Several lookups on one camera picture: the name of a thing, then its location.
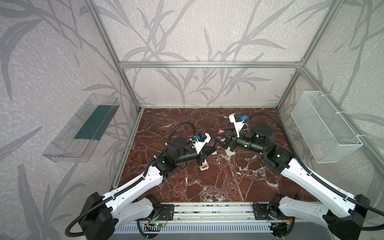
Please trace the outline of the red white remote control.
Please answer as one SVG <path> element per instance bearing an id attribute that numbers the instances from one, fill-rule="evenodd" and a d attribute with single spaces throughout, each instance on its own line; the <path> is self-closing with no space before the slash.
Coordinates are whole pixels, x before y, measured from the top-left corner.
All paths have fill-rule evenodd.
<path id="1" fill-rule="evenodd" d="M 200 166 L 208 165 L 208 162 L 207 162 L 205 156 L 199 157 L 199 159 L 197 160 L 197 162 L 198 162 L 198 165 L 199 165 L 199 169 L 200 169 Z"/>

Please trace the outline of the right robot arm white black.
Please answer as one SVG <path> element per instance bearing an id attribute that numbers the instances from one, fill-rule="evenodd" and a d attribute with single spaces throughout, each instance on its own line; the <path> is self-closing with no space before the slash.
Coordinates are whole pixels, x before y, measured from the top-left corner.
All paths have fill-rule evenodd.
<path id="1" fill-rule="evenodd" d="M 319 200 L 313 204 L 278 196 L 270 203 L 276 212 L 287 217 L 301 218 L 329 229 L 340 240 L 357 240 L 362 231 L 381 231 L 383 225 L 364 227 L 367 212 L 383 216 L 383 211 L 370 206 L 370 200 L 354 196 L 333 185 L 309 169 L 293 154 L 275 144 L 276 132 L 261 123 L 251 137 L 240 134 L 217 133 L 215 141 L 231 152 L 242 148 L 260 154 L 262 163 L 295 182 Z"/>

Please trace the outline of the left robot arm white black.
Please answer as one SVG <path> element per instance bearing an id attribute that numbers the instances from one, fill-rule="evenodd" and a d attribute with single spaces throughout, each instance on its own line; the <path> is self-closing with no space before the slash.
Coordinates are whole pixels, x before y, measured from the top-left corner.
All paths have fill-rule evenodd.
<path id="1" fill-rule="evenodd" d="M 143 173 L 103 195 L 90 195 L 80 215 L 65 229 L 66 237 L 107 240 L 120 226 L 149 217 L 161 204 L 152 197 L 138 198 L 171 178 L 182 163 L 197 161 L 204 170 L 208 169 L 206 159 L 217 150 L 209 145 L 210 140 L 211 136 L 205 133 L 190 141 L 178 137 L 167 143 Z"/>

